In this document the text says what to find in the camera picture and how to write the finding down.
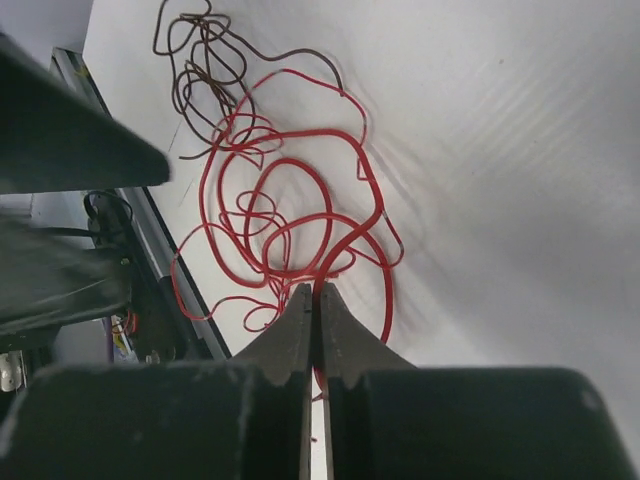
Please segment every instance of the red cable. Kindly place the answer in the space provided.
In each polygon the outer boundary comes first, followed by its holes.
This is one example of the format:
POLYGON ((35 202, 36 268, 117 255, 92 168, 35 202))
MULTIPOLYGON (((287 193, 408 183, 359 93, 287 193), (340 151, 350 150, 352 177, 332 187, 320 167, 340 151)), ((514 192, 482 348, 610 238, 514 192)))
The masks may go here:
POLYGON ((318 301, 325 280, 329 278, 336 278, 340 273, 348 270, 356 262, 357 257, 361 257, 372 262, 382 269, 386 308, 384 326, 380 335, 380 339, 386 343, 391 332, 393 320, 393 278, 391 275, 391 270, 402 260, 402 257, 404 256, 404 246, 396 229, 394 228, 388 215, 386 214, 382 192, 380 190, 378 182, 376 181, 367 154, 364 151, 363 145, 366 141, 366 136, 367 121, 364 108, 349 93, 336 86, 309 77, 296 70, 282 69, 265 76, 260 81, 258 81, 251 89, 249 89, 248 93, 245 94, 245 96, 238 103, 236 109, 230 115, 222 118, 216 125, 216 129, 214 129, 213 147, 205 164, 198 189, 198 206, 201 224, 194 228, 191 232, 189 232, 189 234, 185 237, 183 242, 177 248, 175 256, 171 263, 170 270, 173 288, 176 294, 178 305, 183 314, 191 320, 207 320, 212 318, 217 308, 226 301, 249 301, 254 303, 255 306, 245 315, 243 326, 247 331, 261 332, 264 329, 268 328, 268 326, 284 311, 287 300, 289 299, 291 289, 295 285, 302 282, 313 281, 314 301, 318 301), (335 128, 315 128, 301 131, 280 132, 274 128, 273 124, 267 117, 242 112, 241 110, 247 102, 249 95, 252 95, 253 92, 255 92, 265 83, 269 82, 273 77, 279 74, 287 74, 299 77, 317 86, 332 90, 338 93, 342 98, 346 98, 351 104, 354 105, 354 107, 362 116, 363 123, 360 138, 356 139, 351 134, 335 128), (256 125, 253 127, 238 129, 238 119, 245 117, 253 117, 256 125), (264 125, 257 125, 257 122, 259 121, 264 122, 264 125), (353 220, 346 215, 336 213, 333 210, 331 195, 326 182, 315 169, 313 169, 310 165, 304 163, 303 161, 295 158, 282 157, 275 161, 269 161, 268 165, 265 167, 266 155, 277 152, 285 144, 285 141, 287 139, 310 137, 338 138, 346 142, 349 146, 351 146, 351 148, 353 148, 356 154, 356 179, 359 181, 368 182, 375 205, 369 218, 367 218, 364 222, 357 222, 356 220, 353 220), (266 147, 267 142, 275 142, 275 146, 266 147), (218 214, 219 223, 214 223, 209 219, 209 215, 207 214, 205 192, 208 181, 210 180, 211 169, 215 156, 221 151, 221 149, 224 150, 227 156, 222 161, 220 171, 217 175, 216 199, 217 208, 220 213, 218 214), (235 208, 237 210, 231 211, 227 208, 227 205, 224 201, 224 176, 229 165, 234 160, 239 161, 240 159, 246 160, 253 164, 258 169, 258 171, 261 172, 261 174, 256 182, 255 187, 252 190, 243 191, 236 196, 235 208), (283 166, 295 167, 301 170, 302 173, 306 174, 314 181, 314 183, 320 190, 320 193, 322 194, 324 201, 324 211, 305 215, 292 221, 287 220, 284 215, 277 211, 276 202, 262 189, 269 176, 277 168, 283 166), (246 196, 249 196, 247 206, 242 207, 241 200, 243 200, 246 196), (256 203, 260 198, 266 200, 266 202, 269 204, 269 209, 256 211, 256 203), (233 228, 231 217, 240 218, 241 220, 243 220, 243 227, 241 231, 236 231, 236 229, 233 228), (386 222, 391 234, 393 235, 395 241, 399 246, 398 257, 392 263, 389 262, 383 248, 370 233, 370 229, 376 223, 378 223, 381 217, 386 222), (265 225, 252 231, 252 220, 264 221, 265 225), (324 222, 324 233, 318 250, 315 252, 315 255, 306 266, 295 269, 291 268, 290 262, 293 229, 304 226, 310 222, 317 221, 324 222), (335 245, 329 247, 333 232, 333 226, 336 222, 350 227, 351 231, 347 235, 342 237, 335 245), (271 233, 269 233, 267 238, 264 240, 261 250, 259 252, 254 252, 251 245, 251 239, 261 233, 266 235, 267 230, 269 229, 272 229, 273 231, 271 231, 271 233), (175 269, 176 262, 178 258, 180 258, 185 245, 192 238, 192 236, 200 230, 205 231, 208 244, 216 259, 216 262, 230 280, 240 286, 252 289, 269 287, 271 292, 276 297, 275 301, 273 303, 268 303, 258 301, 244 295, 232 296, 223 298, 218 301, 213 306, 211 311, 203 317, 198 317, 191 314, 184 305, 182 296, 180 295, 176 281, 175 269), (250 268, 255 273, 261 275, 261 280, 250 281, 242 278, 240 275, 231 270, 231 268, 225 262, 218 248, 218 244, 214 237, 214 230, 222 231, 225 235, 227 235, 227 237, 232 241, 237 252, 247 262, 250 268), (377 259, 351 246, 359 238, 362 238, 369 244, 377 259), (269 264, 270 247, 277 239, 280 239, 282 241, 282 260, 279 267, 275 267, 269 264), (349 262, 341 267, 335 266, 334 264, 336 263, 336 260, 343 253, 349 255, 349 262), (271 320, 261 327, 249 326, 249 318, 255 312, 261 310, 273 310, 274 315, 271 320))

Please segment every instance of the brown wire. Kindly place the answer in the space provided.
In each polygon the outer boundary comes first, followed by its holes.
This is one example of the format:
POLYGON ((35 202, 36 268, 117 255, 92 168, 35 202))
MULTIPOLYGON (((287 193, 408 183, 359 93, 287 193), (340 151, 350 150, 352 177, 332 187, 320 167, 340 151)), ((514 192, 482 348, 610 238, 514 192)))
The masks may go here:
MULTIPOLYGON (((247 95, 248 97, 249 109, 252 114, 250 117, 250 128, 247 130, 245 138, 239 141, 244 142, 248 139, 249 135, 251 135, 251 130, 255 126, 256 122, 256 104, 249 94, 249 90, 244 82, 248 68, 247 58, 242 53, 241 49, 234 45, 232 41, 240 43, 256 57, 265 62, 277 62, 293 55, 313 55, 322 60, 329 67, 335 77, 336 85, 341 90, 343 89, 342 79, 340 78, 338 69, 325 55, 311 48, 296 48, 275 56, 265 55, 249 43, 244 37, 231 30, 231 18, 228 15, 212 13, 213 6, 210 0, 204 0, 207 7, 203 13, 181 13, 178 17, 169 22, 167 27, 166 51, 161 50, 158 42, 160 38, 160 29, 163 23, 163 14, 168 1, 169 0, 163 0, 160 5, 160 9, 158 10, 152 50, 155 55, 169 57, 172 74, 171 101, 173 103, 173 108, 184 118, 194 135, 208 145, 206 150, 196 155, 181 156, 179 158, 194 160, 207 155, 211 151, 212 145, 215 142, 215 139, 212 138, 211 130, 213 130, 214 133, 222 133, 227 127, 226 125, 221 127, 216 126, 216 124, 202 113, 202 111, 194 104, 192 97, 194 86, 197 84, 205 84, 211 91, 211 94, 215 97, 220 109, 221 118, 229 116, 238 104, 238 97, 231 92, 231 89, 233 87, 239 87, 242 95, 247 95), (182 42, 177 46, 174 46, 174 29, 179 25, 187 26, 188 32, 182 42), (197 34, 197 38, 191 45, 183 69, 179 71, 176 55, 187 47, 194 37, 194 34, 197 34), (234 70, 218 53, 216 53, 213 48, 213 45, 216 43, 222 44, 238 57, 242 64, 239 71, 234 70), (202 65, 202 62, 198 61, 199 52, 204 54, 204 65, 202 65), (222 80, 215 75, 214 68, 216 67, 222 67, 222 69, 231 76, 231 80, 222 80), (210 130, 207 132, 201 132, 194 123, 194 116, 202 120, 210 130)), ((221 151, 227 151, 229 149, 223 145, 218 148, 221 151)))

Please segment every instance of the electrical wire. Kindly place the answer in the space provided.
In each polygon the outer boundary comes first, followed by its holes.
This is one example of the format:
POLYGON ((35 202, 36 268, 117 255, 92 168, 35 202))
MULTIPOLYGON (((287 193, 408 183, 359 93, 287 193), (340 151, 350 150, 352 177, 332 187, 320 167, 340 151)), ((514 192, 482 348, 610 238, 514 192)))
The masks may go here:
MULTIPOLYGON (((273 72, 262 80, 260 80, 256 85, 252 88, 252 92, 256 89, 260 88, 266 82, 270 81, 273 77, 278 74, 287 74, 297 76, 303 80, 311 82, 315 85, 330 89, 339 93, 341 96, 345 97, 348 101, 350 101, 361 113, 363 117, 363 127, 359 138, 355 138, 349 133, 346 133, 342 130, 333 129, 333 128, 321 128, 321 129, 311 129, 311 130, 302 130, 302 131, 289 131, 289 132, 279 132, 277 131, 272 124, 267 123, 265 126, 258 127, 261 131, 266 131, 267 133, 260 136, 253 136, 251 139, 247 141, 238 141, 237 138, 243 132, 235 132, 232 133, 233 127, 235 126, 235 122, 238 117, 245 115, 241 112, 241 109, 247 101, 247 95, 238 103, 237 109, 228 117, 223 119, 220 123, 226 123, 227 128, 225 131, 217 135, 217 138, 214 142, 214 147, 209 155, 207 163, 205 164, 204 171, 201 177, 200 186, 199 186, 199 211, 202 223, 198 225, 196 228, 192 230, 192 232, 187 235, 182 244, 176 250, 176 255, 174 256, 174 261, 172 262, 171 275, 174 282, 174 289, 176 290, 176 297, 178 298, 178 304, 183 311, 183 313, 191 318, 192 320, 206 320, 212 318, 215 314, 216 309, 227 300, 231 299, 242 299, 252 301, 256 308, 252 310, 251 313, 258 311, 260 309, 273 309, 274 315, 273 320, 277 318, 282 311, 284 310, 284 306, 286 301, 289 298, 291 288, 301 282, 304 281, 314 281, 314 298, 319 298, 319 293, 321 291, 322 285, 327 278, 336 278, 337 275, 343 273, 348 267, 353 265, 355 262, 355 257, 360 256, 370 261, 374 261, 376 265, 381 267, 383 271, 383 278, 385 283, 385 295, 386 295, 386 309, 385 309, 385 322, 383 331, 381 334, 381 340, 386 342, 389 333, 391 330, 392 323, 392 314, 393 314, 393 291, 392 291, 392 278, 391 278, 391 269, 396 266, 402 259, 404 255, 404 247, 400 238, 395 230, 393 224, 391 223, 388 215, 386 214, 384 208, 384 201, 382 198, 382 193, 378 186, 378 183, 373 174, 373 170, 367 158, 366 152, 364 151, 363 144, 366 141, 366 115, 364 113, 364 109, 359 105, 359 103, 347 92, 340 90, 339 87, 335 87, 333 85, 327 84, 320 80, 309 77, 303 73, 300 73, 291 69, 281 69, 276 72, 273 72), (308 164, 302 162, 301 160, 294 158, 280 158, 278 160, 272 161, 269 163, 267 167, 264 167, 265 163, 265 155, 268 153, 268 150, 264 150, 260 148, 261 144, 265 144, 267 142, 284 142, 288 138, 309 138, 309 137, 335 137, 345 141, 349 146, 352 147, 354 152, 356 153, 357 164, 363 173, 360 177, 360 181, 367 182, 370 186, 372 196, 375 202, 375 208, 370 217, 359 223, 345 215, 339 214, 333 210, 333 205, 331 202, 330 193, 328 187, 322 177, 308 164), (207 181, 209 180, 209 174, 211 172, 211 168, 213 165, 214 158, 218 153, 218 146, 223 142, 227 142, 227 157, 222 161, 220 166, 220 170, 217 175, 216 182, 216 198, 217 198, 217 206, 220 210, 219 214, 219 223, 213 222, 210 220, 207 208, 206 208, 206 198, 205 191, 207 189, 207 181), (237 211, 230 211, 225 202, 224 202, 224 177, 227 171, 229 164, 235 159, 243 159, 246 161, 250 161, 253 163, 258 170, 261 171, 260 178, 258 179, 256 186, 253 190, 241 192, 236 197, 236 208, 237 211), (268 176, 279 166, 281 165, 290 165, 295 166, 300 169, 302 172, 311 177, 319 190, 322 193, 322 196, 325 201, 325 211, 318 212, 311 215, 306 215, 304 217, 295 219, 293 221, 287 221, 285 217, 277 212, 274 208, 275 202, 271 197, 269 197, 265 192, 262 191, 262 187, 264 186, 268 176), (248 206, 246 208, 241 208, 241 199, 243 196, 250 195, 250 200, 248 202, 248 206), (256 211, 255 205, 258 197, 268 198, 269 203, 272 206, 272 210, 270 211, 256 211), (237 232, 233 229, 231 225, 230 216, 240 216, 244 218, 243 231, 237 232), (252 219, 261 219, 266 221, 271 226, 275 227, 275 230, 269 234, 267 239, 264 241, 262 245, 262 249, 259 253, 253 251, 250 238, 255 236, 257 233, 264 230, 264 227, 258 231, 251 232, 250 231, 250 223, 252 219), (396 260, 393 262, 389 262, 385 252, 383 251, 380 244, 373 238, 373 236, 369 233, 369 230, 373 225, 375 225, 379 219, 383 218, 387 223, 389 230, 391 231, 393 237, 398 243, 399 252, 396 260), (292 269, 290 268, 290 253, 291 253, 291 234, 292 230, 298 228, 302 225, 308 224, 310 222, 315 221, 324 221, 325 222, 325 231, 322 238, 321 246, 316 252, 314 258, 311 262, 305 266, 304 268, 292 269), (342 223, 347 225, 352 230, 346 236, 344 236, 336 245, 332 248, 329 248, 329 239, 331 238, 332 228, 334 223, 342 223), (211 251, 220 266, 220 268, 224 271, 224 273, 236 284, 247 287, 247 288, 263 288, 269 287, 273 294, 276 297, 275 303, 266 303, 259 302, 257 300, 251 299, 250 297, 233 297, 223 299, 214 305, 214 308, 211 309, 208 315, 204 317, 197 317, 188 312, 184 306, 184 302, 180 296, 179 290, 177 288, 177 283, 175 281, 175 264, 177 258, 181 255, 181 252, 185 246, 185 244, 191 239, 191 237, 198 231, 204 230, 207 241, 211 248, 211 251), (237 252, 244 258, 252 270, 260 275, 262 275, 262 280, 259 281, 248 281, 241 276, 237 275, 232 271, 232 269, 227 265, 225 259, 223 258, 221 252, 218 248, 218 243, 214 237, 214 231, 219 231, 224 233, 234 244, 237 252), (282 252, 283 263, 281 268, 275 268, 269 264, 269 250, 271 244, 278 238, 282 239, 284 248, 282 252), (374 253, 377 256, 377 260, 369 257, 364 254, 360 250, 352 247, 351 244, 357 240, 358 238, 363 238, 369 246, 373 249, 374 253), (352 258, 352 261, 347 264, 346 267, 332 268, 337 257, 346 252, 352 258)), ((265 117, 258 116, 259 119, 268 122, 265 117)), ((250 134, 254 134, 257 128, 251 129, 250 134)), ((264 328, 268 327, 270 323, 265 324, 265 326, 258 331, 264 330, 264 328)))
MULTIPOLYGON (((367 116, 360 103, 350 95, 343 87, 342 80, 335 66, 326 56, 311 49, 296 49, 285 54, 268 57, 259 52, 244 38, 231 30, 231 19, 222 14, 212 13, 211 3, 206 0, 207 9, 203 13, 183 13, 169 23, 167 29, 167 45, 161 50, 159 32, 162 24, 162 16, 167 0, 163 1, 158 13, 158 20, 153 40, 153 51, 156 55, 166 56, 170 60, 173 75, 171 97, 176 111, 185 119, 186 124, 194 135, 208 145, 207 149, 195 156, 182 159, 193 159, 207 155, 203 173, 198 188, 198 211, 200 224, 191 230, 176 249, 170 265, 170 275, 177 303, 182 313, 194 321, 209 320, 214 318, 216 311, 228 301, 245 301, 252 306, 243 319, 243 327, 249 332, 259 333, 268 328, 284 311, 289 300, 292 288, 299 283, 313 282, 313 301, 319 306, 320 293, 327 279, 335 279, 340 274, 351 268, 358 259, 371 262, 382 271, 385 292, 385 313, 380 339, 386 343, 393 323, 393 277, 392 269, 397 266, 404 256, 404 245, 391 222, 384 205, 384 199, 373 168, 365 152, 364 145, 367 141, 367 116), (176 45, 174 28, 177 25, 189 26, 188 33, 182 37, 176 45), (199 38, 192 42, 189 57, 185 61, 185 68, 178 72, 177 52, 186 49, 193 37, 199 38), (230 39, 240 45, 231 43, 230 39), (242 67, 239 71, 232 69, 226 63, 219 52, 214 51, 216 42, 233 52, 239 59, 242 67), (277 61, 297 54, 311 54, 325 62, 335 77, 335 85, 311 77, 297 70, 281 68, 276 70, 247 88, 244 78, 247 72, 247 60, 240 47, 249 49, 258 58, 265 61, 277 61), (203 62, 198 62, 198 55, 204 57, 203 62), (231 80, 222 80, 213 72, 214 65, 221 67, 231 76, 231 80), (353 135, 337 128, 313 128, 306 130, 281 131, 277 129, 270 119, 256 111, 254 94, 265 84, 270 83, 277 76, 291 76, 307 82, 319 88, 334 92, 344 101, 349 102, 360 114, 362 126, 357 135, 353 135), (216 99, 219 106, 219 121, 214 123, 200 111, 192 101, 193 87, 197 83, 205 84, 216 99), (238 99, 230 88, 239 87, 242 96, 238 99), (198 117, 206 124, 207 132, 201 132, 196 128, 193 118, 198 117), (297 158, 281 156, 273 158, 281 148, 289 141, 305 138, 332 138, 349 146, 354 153, 356 182, 363 182, 369 187, 373 198, 374 208, 369 217, 364 221, 357 221, 335 210, 331 192, 322 176, 308 163, 297 158), (218 154, 224 154, 224 158, 218 158, 218 154), (213 165, 218 164, 215 176, 213 165), (259 172, 259 178, 253 188, 238 192, 235 198, 235 206, 225 203, 225 176, 230 165, 238 162, 248 162, 259 172), (277 202, 264 190, 268 178, 274 171, 282 168, 293 168, 300 175, 311 179, 320 192, 324 207, 320 211, 304 215, 298 218, 287 218, 278 210, 277 202), (207 192, 209 184, 213 182, 215 188, 215 204, 213 210, 209 206, 207 192), (397 243, 397 253, 394 260, 390 261, 380 243, 373 237, 371 229, 380 221, 386 226, 397 243), (313 258, 302 267, 294 267, 292 252, 294 251, 294 234, 297 229, 319 223, 324 230, 321 234, 320 246, 315 251, 313 258), (331 242, 335 233, 335 227, 342 226, 349 229, 348 233, 337 242, 331 242), (257 300, 248 295, 234 295, 222 298, 213 305, 208 314, 197 316, 192 314, 185 306, 182 299, 177 279, 176 265, 184 248, 199 232, 204 232, 207 244, 219 268, 236 285, 249 289, 268 288, 273 294, 273 301, 257 300), (233 244, 234 250, 247 263, 250 269, 258 276, 258 280, 248 280, 233 271, 227 263, 225 256, 219 248, 219 239, 216 235, 223 234, 233 244), (256 247, 257 237, 264 240, 256 247), (354 243, 363 240, 368 244, 374 256, 368 255, 357 249, 354 243), (275 246, 279 251, 273 255, 275 246), (347 258, 346 263, 338 265, 338 258, 347 258), (278 265, 270 260, 278 258, 278 265), (271 318, 262 325, 254 325, 250 319, 261 311, 271 311, 271 318)), ((316 371, 316 379, 322 387, 324 380, 322 374, 316 371)))
MULTIPOLYGON (((238 104, 237 96, 232 93, 233 87, 238 87, 247 98, 249 104, 250 115, 248 115, 251 125, 250 129, 255 127, 256 105, 251 96, 248 95, 248 89, 244 79, 247 73, 248 62, 239 46, 246 47, 256 57, 266 62, 278 62, 294 55, 310 55, 318 58, 327 65, 335 78, 336 84, 342 90, 342 79, 338 73, 338 69, 326 55, 312 48, 297 48, 278 55, 265 55, 253 46, 247 39, 234 32, 231 29, 231 18, 228 15, 213 13, 213 5, 210 0, 204 0, 206 10, 201 13, 181 13, 178 17, 172 19, 168 23, 166 34, 166 48, 162 49, 159 45, 160 30, 162 28, 164 11, 169 0, 163 0, 158 10, 156 19, 156 27, 153 35, 152 51, 155 55, 167 57, 171 65, 172 87, 171 100, 173 107, 179 113, 189 126, 193 134, 198 137, 208 147, 196 155, 181 156, 184 160, 193 160, 210 153, 213 148, 210 130, 214 129, 221 133, 224 126, 214 124, 194 102, 192 96, 194 86, 204 84, 210 90, 210 93, 216 99, 222 118, 228 118, 238 104), (183 30, 180 27, 187 27, 187 33, 176 40, 176 32, 183 30), (220 44, 239 60, 242 67, 234 69, 229 62, 225 61, 219 52, 216 52, 215 46, 220 44), (178 71, 176 55, 183 50, 187 50, 187 58, 184 61, 184 68, 178 71), (231 80, 223 80, 219 73, 214 72, 214 66, 218 66, 231 77, 231 80), (206 125, 206 131, 201 131, 195 124, 194 120, 199 119, 206 125)), ((243 140, 250 135, 250 130, 245 133, 243 140)), ((224 145, 218 146, 219 150, 226 151, 224 145)))

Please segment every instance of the black cable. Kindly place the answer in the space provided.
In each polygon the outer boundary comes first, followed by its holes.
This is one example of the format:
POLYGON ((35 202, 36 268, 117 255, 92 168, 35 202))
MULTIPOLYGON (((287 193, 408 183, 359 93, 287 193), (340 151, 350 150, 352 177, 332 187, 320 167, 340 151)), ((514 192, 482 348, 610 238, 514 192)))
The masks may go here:
POLYGON ((129 211, 127 220, 129 222, 129 225, 131 225, 131 223, 133 222, 133 208, 131 207, 129 202, 127 202, 124 198, 116 195, 115 193, 111 193, 106 190, 91 190, 82 199, 82 204, 84 205, 84 211, 87 212, 87 216, 91 220, 95 220, 98 217, 98 212, 96 211, 95 207, 91 203, 91 197, 94 197, 96 195, 104 195, 109 200, 111 201, 115 200, 118 203, 120 203, 120 205, 125 207, 129 211))

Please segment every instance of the white table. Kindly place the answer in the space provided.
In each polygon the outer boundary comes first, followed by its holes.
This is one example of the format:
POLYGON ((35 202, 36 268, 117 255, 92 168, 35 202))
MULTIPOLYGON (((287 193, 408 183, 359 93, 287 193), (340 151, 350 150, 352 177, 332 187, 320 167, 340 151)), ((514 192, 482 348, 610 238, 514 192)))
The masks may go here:
MULTIPOLYGON (((158 4, 95 0, 84 56, 111 114, 169 153, 174 179, 152 193, 179 241, 199 222, 203 162, 177 160, 201 145, 172 110, 168 62, 151 53, 158 4)), ((421 365, 581 370, 604 393, 640 463, 636 2, 215 6, 265 53, 330 52, 371 112, 374 169, 407 248, 395 274, 390 346, 421 365)), ((199 8, 173 0, 167 13, 199 8)), ((312 58, 285 63, 329 78, 312 58)), ((252 62, 249 79, 273 68, 252 62)), ((278 122, 355 125, 335 98, 301 82, 275 85, 258 100, 278 122)), ((321 170, 345 210, 368 212, 366 190, 343 173, 353 162, 345 152, 313 142, 295 150, 321 170)), ((230 181, 248 185, 242 175, 230 181)), ((295 180, 288 185, 293 192, 295 180)), ((185 261, 210 305, 242 291, 221 274, 203 237, 185 261)), ((360 262, 337 283, 352 312, 379 331, 376 269, 360 262)), ((218 322, 232 352, 253 338, 237 308, 218 322)))

